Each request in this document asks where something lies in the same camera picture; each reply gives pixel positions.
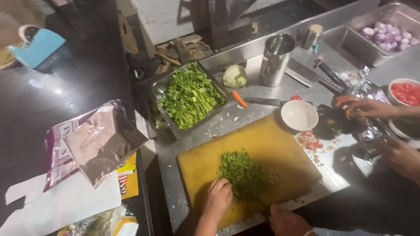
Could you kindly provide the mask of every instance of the bowl of chopped tomatoes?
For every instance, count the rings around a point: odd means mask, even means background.
[[[396,79],[389,84],[388,98],[393,105],[419,106],[420,83],[412,79]]]

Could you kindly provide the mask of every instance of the metal tray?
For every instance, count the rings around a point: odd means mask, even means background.
[[[187,63],[185,65],[183,65],[182,67],[180,67],[181,70],[185,70],[186,66],[188,64],[191,63]],[[173,132],[174,136],[176,139],[182,139],[185,136],[187,136],[188,134],[190,134],[193,130],[195,130],[197,127],[199,127],[200,125],[208,122],[209,120],[211,120],[213,117],[215,117],[216,115],[218,115],[221,111],[225,110],[226,108],[232,106],[236,100],[233,97],[233,95],[231,93],[229,93],[220,83],[219,81],[217,81],[207,70],[206,68],[204,68],[204,66],[202,66],[200,64],[200,62],[197,62],[199,69],[201,69],[201,71],[203,73],[205,73],[209,79],[211,79],[213,81],[214,86],[216,87],[216,90],[220,93],[220,95],[222,95],[225,98],[225,103],[217,108],[217,109],[213,109],[212,111],[210,111],[207,114],[207,117],[204,118],[203,120],[201,120],[200,122],[198,122],[197,124],[193,125],[191,128],[189,129],[180,129],[178,128],[178,125],[173,121],[173,119],[168,115],[168,113],[165,111],[165,109],[161,106],[157,106],[160,113],[162,114],[163,118],[165,119],[165,121],[168,123],[169,128],[171,129],[171,131]],[[175,74],[175,72],[171,72],[170,74],[162,77],[161,79],[159,79],[157,82],[155,82],[152,85],[152,92],[154,94],[154,96],[156,97],[156,101],[159,101],[159,99],[161,99],[161,97],[164,95],[165,91],[168,89],[169,87],[169,83],[172,80],[172,76]]]
[[[377,21],[390,23],[420,39],[420,12],[395,2],[346,22],[348,30],[343,45],[375,67],[419,48],[420,45],[416,45],[402,52],[386,51],[359,33],[365,27],[372,27]]]

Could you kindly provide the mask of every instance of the yellow cutting board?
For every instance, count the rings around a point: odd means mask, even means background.
[[[241,151],[242,148],[252,159],[258,159],[271,168],[277,183],[272,191],[261,195],[260,202],[234,199],[218,229],[244,220],[274,202],[289,200],[322,179],[295,138],[280,128],[271,114],[178,155],[190,206],[195,213],[202,213],[207,189],[213,180],[220,178],[221,154]]]

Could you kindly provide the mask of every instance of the bracelet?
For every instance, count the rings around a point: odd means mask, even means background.
[[[315,233],[314,231],[312,231],[312,230],[309,230],[308,232],[306,232],[303,236],[309,236],[311,233]]]

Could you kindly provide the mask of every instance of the person's hand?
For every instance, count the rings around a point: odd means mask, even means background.
[[[346,109],[349,117],[390,118],[399,114],[398,107],[369,98],[357,100],[351,95],[338,97],[336,107],[344,104],[349,105]]]
[[[285,212],[274,203],[270,207],[270,224],[275,236],[304,236],[312,228],[300,215]]]
[[[377,149],[386,158],[391,168],[420,185],[419,151],[387,134],[382,135]]]
[[[203,217],[217,224],[231,205],[232,198],[232,185],[229,183],[229,180],[220,179],[213,181],[208,189],[208,198]]]

